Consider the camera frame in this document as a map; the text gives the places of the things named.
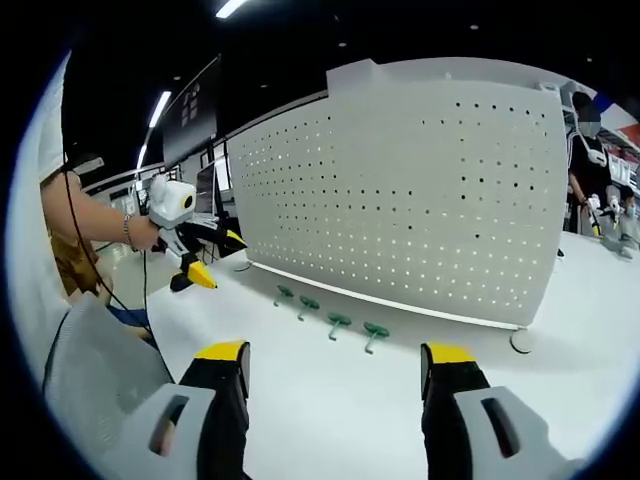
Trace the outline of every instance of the yellow tip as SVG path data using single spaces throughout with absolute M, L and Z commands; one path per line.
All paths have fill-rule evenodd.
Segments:
M 227 230 L 227 237 L 231 237 L 234 240 L 237 240 L 238 242 L 242 243 L 245 247 L 247 246 L 246 242 L 242 240 L 242 238 L 240 238 L 240 236 L 237 233 L 232 232 L 231 230 Z
M 211 278 L 207 268 L 204 266 L 202 262 L 193 262 L 189 265 L 189 273 L 187 273 L 187 278 L 191 280 L 193 283 L 197 285 L 201 285 L 205 288 L 217 288 L 218 285 Z

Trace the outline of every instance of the black ceiling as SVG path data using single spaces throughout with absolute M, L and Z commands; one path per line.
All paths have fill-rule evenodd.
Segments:
M 107 164 L 85 183 L 135 168 L 160 92 L 179 92 L 218 54 L 224 131 L 326 88 L 326 70 L 363 58 L 515 61 L 575 78 L 640 116 L 636 43 L 624 18 L 578 20 L 575 8 L 542 7 L 532 16 L 515 5 L 482 10 L 423 0 L 249 0 L 220 21 L 215 12 L 224 2 L 143 2 L 139 11 L 112 2 L 109 12 L 77 22 L 65 80 L 65 145 L 70 155 L 95 152 Z M 145 163 L 161 161 L 161 150 L 154 136 Z

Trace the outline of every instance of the bracelet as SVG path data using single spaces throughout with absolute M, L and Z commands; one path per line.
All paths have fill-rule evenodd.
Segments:
M 133 246 L 133 240 L 131 240 L 131 232 L 129 231 L 129 219 L 131 215 L 124 216 L 124 235 L 127 238 L 127 243 L 131 247 L 131 249 L 135 252 L 136 248 Z

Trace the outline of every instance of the peg board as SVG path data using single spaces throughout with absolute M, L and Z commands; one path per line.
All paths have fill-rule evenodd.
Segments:
M 528 325 L 566 196 L 558 101 L 485 82 L 335 95 L 229 140 L 258 263 L 439 312 Z

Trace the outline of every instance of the ceiling light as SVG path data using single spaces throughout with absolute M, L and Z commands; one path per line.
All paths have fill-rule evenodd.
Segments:
M 164 107 L 167 105 L 167 102 L 169 101 L 170 96 L 171 96 L 171 92 L 162 92 L 162 95 L 160 95 L 160 99 L 158 100 L 156 109 L 154 110 L 153 115 L 151 116 L 151 121 L 149 122 L 149 128 L 154 128 L 158 123 L 158 120 L 160 120 L 160 115 L 162 114 L 162 110 L 164 110 Z
M 136 170 L 140 170 L 140 167 L 142 166 L 142 161 L 144 160 L 144 154 L 147 153 L 147 145 L 143 145 L 142 148 L 140 149 L 140 155 L 138 155 L 138 166 L 136 167 Z
M 240 8 L 246 1 L 247 0 L 229 0 L 220 10 L 218 10 L 216 17 L 223 19 L 230 17 L 233 12 Z

